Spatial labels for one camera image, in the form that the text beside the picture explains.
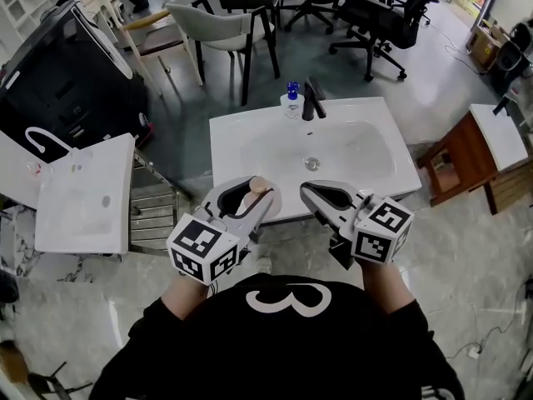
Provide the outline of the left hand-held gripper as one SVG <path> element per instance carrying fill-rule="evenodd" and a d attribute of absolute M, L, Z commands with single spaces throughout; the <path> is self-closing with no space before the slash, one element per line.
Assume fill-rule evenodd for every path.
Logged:
<path fill-rule="evenodd" d="M 194 213 L 184 213 L 166 245 L 172 266 L 203 285 L 211 285 L 241 264 L 250 236 L 261 225 L 276 196 L 273 188 L 257 193 L 237 213 L 250 193 L 252 177 L 237 177 L 215 186 Z"/>

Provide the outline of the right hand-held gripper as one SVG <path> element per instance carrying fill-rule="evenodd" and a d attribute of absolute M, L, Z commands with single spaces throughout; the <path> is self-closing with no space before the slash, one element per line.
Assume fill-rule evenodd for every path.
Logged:
<path fill-rule="evenodd" d="M 346 269 L 357 259 L 390 263 L 414 220 L 413 212 L 391 198 L 364 195 L 345 182 L 306 181 L 300 197 L 323 226 L 337 233 L 331 237 L 329 253 Z"/>

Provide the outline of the pink soap bottle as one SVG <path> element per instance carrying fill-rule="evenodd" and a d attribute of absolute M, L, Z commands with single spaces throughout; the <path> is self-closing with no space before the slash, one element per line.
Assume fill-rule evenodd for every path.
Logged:
<path fill-rule="evenodd" d="M 260 197 L 262 193 L 272 189 L 275 193 L 274 200 L 269 207 L 265 221 L 272 221 L 277 217 L 282 208 L 282 197 L 280 188 L 273 182 L 268 181 L 264 177 L 255 176 L 249 182 L 250 192 L 248 192 L 242 200 L 245 209 L 248 209 Z"/>

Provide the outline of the person's right forearm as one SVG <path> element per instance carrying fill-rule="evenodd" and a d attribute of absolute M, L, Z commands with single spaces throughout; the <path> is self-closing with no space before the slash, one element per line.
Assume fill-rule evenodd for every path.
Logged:
<path fill-rule="evenodd" d="M 358 263 L 362 270 L 364 290 L 386 313 L 393 313 L 415 301 L 394 263 L 385 265 L 366 260 L 359 260 Z"/>

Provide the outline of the person's left forearm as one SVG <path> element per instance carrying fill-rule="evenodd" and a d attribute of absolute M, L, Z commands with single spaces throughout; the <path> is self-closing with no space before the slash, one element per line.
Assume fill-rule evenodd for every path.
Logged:
<path fill-rule="evenodd" d="M 161 300 L 177 318 L 183 320 L 207 299 L 208 286 L 192 277 L 178 274 L 174 277 Z"/>

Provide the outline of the black basin faucet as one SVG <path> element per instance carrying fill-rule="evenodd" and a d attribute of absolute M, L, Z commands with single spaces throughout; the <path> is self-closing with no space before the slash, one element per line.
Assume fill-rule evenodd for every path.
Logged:
<path fill-rule="evenodd" d="M 315 116 L 319 118 L 326 117 L 326 110 L 321 102 L 326 99 L 318 81 L 310 76 L 304 83 L 304 103 L 302 109 L 302 119 L 311 121 Z"/>

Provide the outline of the soap bottle with blue pump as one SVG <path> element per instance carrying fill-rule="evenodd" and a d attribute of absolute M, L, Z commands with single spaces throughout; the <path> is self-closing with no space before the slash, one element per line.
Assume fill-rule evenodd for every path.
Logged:
<path fill-rule="evenodd" d="M 299 119 L 303 114 L 304 96 L 300 94 L 300 84 L 290 81 L 286 84 L 286 93 L 280 96 L 282 113 L 290 119 Z"/>

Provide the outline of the white washbasin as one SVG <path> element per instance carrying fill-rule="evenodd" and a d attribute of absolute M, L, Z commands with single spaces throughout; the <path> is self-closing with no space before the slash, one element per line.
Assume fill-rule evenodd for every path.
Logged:
<path fill-rule="evenodd" d="M 125 133 L 50 163 L 41 176 L 35 249 L 126 253 L 134 152 L 135 140 Z"/>
<path fill-rule="evenodd" d="M 326 117 L 290 119 L 280 107 L 234 113 L 210 121 L 216 185 L 261 176 L 281 190 L 282 208 L 270 223 L 307 218 L 303 182 L 348 183 L 364 193 L 401 198 L 421 188 L 405 141 L 383 97 L 325 100 Z M 315 172 L 304 160 L 320 161 Z"/>

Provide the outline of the white centre washbasin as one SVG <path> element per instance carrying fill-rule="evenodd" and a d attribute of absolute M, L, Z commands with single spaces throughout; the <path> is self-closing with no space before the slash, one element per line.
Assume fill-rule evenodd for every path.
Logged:
<path fill-rule="evenodd" d="M 281 190 L 282 208 L 270 223 L 307 218 L 303 182 L 348 183 L 364 193 L 401 198 L 421 188 L 405 141 L 383 97 L 325 100 L 326 117 L 290 119 L 280 107 L 234 113 L 210 121 L 216 185 L 261 176 Z M 304 160 L 320 161 L 315 172 Z"/>

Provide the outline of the brown wooden vanity cabinet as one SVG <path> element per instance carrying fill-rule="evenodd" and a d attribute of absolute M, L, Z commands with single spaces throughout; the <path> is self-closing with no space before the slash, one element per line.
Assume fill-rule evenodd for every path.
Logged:
<path fill-rule="evenodd" d="M 416 165 L 429 175 L 432 207 L 477 189 L 498 173 L 473 112 L 417 158 Z"/>

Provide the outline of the person's black printed shirt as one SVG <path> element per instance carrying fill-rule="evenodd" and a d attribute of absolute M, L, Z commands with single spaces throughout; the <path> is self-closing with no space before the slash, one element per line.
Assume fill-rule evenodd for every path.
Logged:
<path fill-rule="evenodd" d="M 343 282 L 260 273 L 133 324 L 89 400 L 465 400 L 419 304 L 385 312 Z"/>

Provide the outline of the grey upholstered chair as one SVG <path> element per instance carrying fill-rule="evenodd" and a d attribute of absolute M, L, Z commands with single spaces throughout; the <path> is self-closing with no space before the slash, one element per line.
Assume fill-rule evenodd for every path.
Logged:
<path fill-rule="evenodd" d="M 205 73 L 202 58 L 202 46 L 227 53 L 244 55 L 242 72 L 242 105 L 247 105 L 252 47 L 265 40 L 270 53 L 274 77 L 280 77 L 276 56 L 275 26 L 269 22 L 267 10 L 259 7 L 251 12 L 229 14 L 227 16 L 212 13 L 207 0 L 197 0 L 190 5 L 168 3 L 168 12 L 176 21 L 186 40 L 195 43 L 197 68 L 202 81 Z"/>

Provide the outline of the wooden pallet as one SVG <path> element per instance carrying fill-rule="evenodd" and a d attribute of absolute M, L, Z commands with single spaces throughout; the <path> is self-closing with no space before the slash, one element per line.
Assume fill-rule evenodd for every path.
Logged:
<path fill-rule="evenodd" d="M 484 189 L 491 214 L 503 212 L 527 193 L 533 193 L 533 160 L 499 173 Z"/>

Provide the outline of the cream wooden chair brown seat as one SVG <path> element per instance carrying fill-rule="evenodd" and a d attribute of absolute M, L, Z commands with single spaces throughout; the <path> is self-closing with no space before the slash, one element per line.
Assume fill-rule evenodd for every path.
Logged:
<path fill-rule="evenodd" d="M 142 78 L 145 81 L 148 81 L 148 84 L 160 97 L 162 96 L 162 91 L 150 74 L 145 61 L 150 58 L 155 58 L 158 60 L 163 72 L 170 75 L 172 70 L 162 60 L 162 55 L 169 53 L 170 51 L 183 51 L 192 65 L 192 71 L 196 77 L 197 84 L 202 86 L 204 82 L 197 65 L 197 60 L 193 55 L 188 37 L 182 28 L 175 22 L 166 23 L 155 29 L 152 28 L 156 23 L 165 20 L 170 16 L 171 13 L 165 9 L 140 18 L 134 22 L 130 22 L 129 24 L 118 24 L 119 31 L 129 44 L 134 58 L 141 69 Z M 147 33 L 142 42 L 139 45 L 136 45 L 132 38 L 132 32 L 141 30 L 147 30 Z"/>

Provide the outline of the marble slab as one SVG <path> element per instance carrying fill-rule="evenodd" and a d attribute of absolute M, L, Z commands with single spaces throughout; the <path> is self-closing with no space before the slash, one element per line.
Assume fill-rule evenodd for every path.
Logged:
<path fill-rule="evenodd" d="M 23 205 L 0 210 L 0 269 L 17 278 L 93 283 L 88 259 L 39 252 L 35 247 L 36 212 Z"/>

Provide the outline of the white curved faucet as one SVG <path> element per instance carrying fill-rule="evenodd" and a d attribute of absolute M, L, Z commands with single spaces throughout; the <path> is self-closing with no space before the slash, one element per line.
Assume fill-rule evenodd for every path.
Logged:
<path fill-rule="evenodd" d="M 74 147 L 70 147 L 67 145 L 63 140 L 56 137 L 54 134 L 50 133 L 49 131 L 40 128 L 40 127 L 28 127 L 25 130 L 25 138 L 41 153 L 44 154 L 46 152 L 46 147 L 43 146 L 41 143 L 37 142 L 33 137 L 32 134 L 36 133 L 39 135 L 44 136 L 45 138 L 48 138 L 52 140 L 54 143 L 56 143 L 61 148 L 65 149 L 68 153 L 72 153 L 74 150 Z"/>

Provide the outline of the cardboard box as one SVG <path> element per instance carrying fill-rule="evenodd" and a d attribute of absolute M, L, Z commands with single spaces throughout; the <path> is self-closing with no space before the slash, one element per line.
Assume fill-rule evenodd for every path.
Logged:
<path fill-rule="evenodd" d="M 471 33 L 466 49 L 479 68 L 488 70 L 495 61 L 502 43 L 491 35 L 489 29 L 476 26 Z"/>

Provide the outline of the large black appliance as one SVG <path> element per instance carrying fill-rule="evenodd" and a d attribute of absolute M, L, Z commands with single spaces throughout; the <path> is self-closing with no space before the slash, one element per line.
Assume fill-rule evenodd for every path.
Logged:
<path fill-rule="evenodd" d="M 129 133 L 151 134 L 148 90 L 79 2 L 60 0 L 0 73 L 0 132 L 31 153 L 42 128 L 84 148 Z"/>

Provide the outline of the steel rack frame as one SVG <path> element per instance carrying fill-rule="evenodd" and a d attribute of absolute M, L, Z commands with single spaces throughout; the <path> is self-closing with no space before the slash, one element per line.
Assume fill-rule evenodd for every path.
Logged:
<path fill-rule="evenodd" d="M 153 256 L 167 254 L 166 240 L 192 194 L 156 170 L 154 163 L 134 150 L 129 193 L 128 250 Z"/>

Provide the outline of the black metal frame stool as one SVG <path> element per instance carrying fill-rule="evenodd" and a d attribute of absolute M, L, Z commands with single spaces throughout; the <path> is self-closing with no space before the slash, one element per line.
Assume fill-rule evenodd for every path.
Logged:
<path fill-rule="evenodd" d="M 32 372 L 22 352 L 12 340 L 0 342 L 0 370 L 4 371 L 10 383 L 27 386 L 38 400 L 72 400 L 72 394 L 91 388 L 93 382 L 85 382 L 75 387 L 66 387 L 58 379 L 58 374 L 67 366 L 62 362 L 49 375 Z"/>

